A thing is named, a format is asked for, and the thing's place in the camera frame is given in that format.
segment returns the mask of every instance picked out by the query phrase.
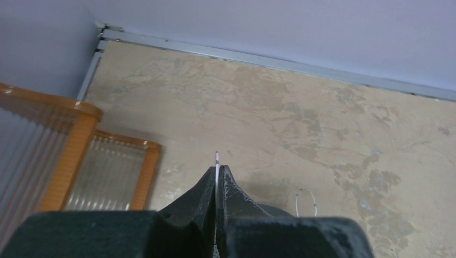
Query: floor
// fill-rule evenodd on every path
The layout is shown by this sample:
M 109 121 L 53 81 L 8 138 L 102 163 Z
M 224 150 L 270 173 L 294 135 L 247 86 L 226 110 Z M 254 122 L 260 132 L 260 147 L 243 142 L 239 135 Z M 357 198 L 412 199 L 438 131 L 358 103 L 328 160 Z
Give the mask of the floor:
M 456 257 L 456 103 L 111 42 L 88 102 L 101 129 L 164 146 L 150 208 L 214 163 L 257 202 L 367 232 L 376 257 Z M 300 216 L 313 216 L 308 192 Z

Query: black device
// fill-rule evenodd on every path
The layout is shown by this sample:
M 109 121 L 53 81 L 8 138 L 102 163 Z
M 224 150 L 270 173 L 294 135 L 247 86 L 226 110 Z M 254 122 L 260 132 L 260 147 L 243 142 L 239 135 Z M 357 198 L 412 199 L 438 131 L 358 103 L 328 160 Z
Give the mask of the black device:
M 15 231 L 10 257 L 373 257 L 347 218 L 295 218 L 255 203 L 215 167 L 160 211 L 42 212 Z

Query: wall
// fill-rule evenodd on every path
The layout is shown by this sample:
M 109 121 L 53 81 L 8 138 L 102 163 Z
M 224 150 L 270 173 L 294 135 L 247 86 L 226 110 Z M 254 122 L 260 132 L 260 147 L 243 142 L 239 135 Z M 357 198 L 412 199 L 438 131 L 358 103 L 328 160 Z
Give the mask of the wall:
M 84 0 L 126 31 L 456 90 L 454 0 Z
M 76 97 L 95 49 L 97 28 L 76 0 L 0 2 L 0 81 Z

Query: metal frame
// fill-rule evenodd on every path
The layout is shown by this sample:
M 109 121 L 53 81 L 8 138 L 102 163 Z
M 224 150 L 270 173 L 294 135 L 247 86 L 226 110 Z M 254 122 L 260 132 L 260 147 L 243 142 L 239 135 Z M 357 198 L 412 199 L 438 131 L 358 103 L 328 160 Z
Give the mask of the metal frame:
M 108 44 L 107 41 L 109 40 L 122 41 L 137 45 L 209 56 L 221 60 L 237 61 L 257 66 L 270 67 L 280 70 L 293 71 L 302 74 L 331 78 L 340 81 L 353 82 L 357 84 L 363 84 L 368 87 L 399 91 L 406 94 L 456 101 L 456 91 L 452 90 L 438 89 L 425 85 L 394 81 L 385 78 L 372 77 L 356 73 L 349 73 L 346 71 L 333 70 L 324 67 L 312 66 L 309 64 L 295 63 L 286 60 L 267 58 L 264 56 L 240 53 L 236 51 L 224 50 L 219 48 L 205 47 L 167 39 L 159 39 L 155 37 L 127 33 L 124 32 L 122 29 L 113 30 L 110 29 L 110 27 L 107 27 L 102 32 L 102 38 L 103 40 L 100 41 L 99 44 L 99 47 L 101 47 L 102 49 L 106 48 Z M 96 54 L 94 56 L 92 64 L 90 65 L 87 76 L 84 79 L 84 83 L 81 87 L 81 92 L 78 95 L 78 99 L 84 98 L 88 90 L 89 84 L 92 80 L 92 77 L 95 73 L 96 66 L 99 62 L 99 59 L 101 58 L 101 55 L 97 56 Z

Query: stone floor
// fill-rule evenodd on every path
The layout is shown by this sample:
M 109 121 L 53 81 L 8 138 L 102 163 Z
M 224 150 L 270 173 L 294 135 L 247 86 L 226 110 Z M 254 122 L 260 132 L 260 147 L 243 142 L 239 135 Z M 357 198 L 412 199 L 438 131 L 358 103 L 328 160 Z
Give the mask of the stone floor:
M 150 208 L 214 163 L 257 202 L 344 216 L 377 257 L 456 257 L 456 103 L 120 42 L 87 99 L 164 146 Z M 302 191 L 300 216 L 313 216 Z

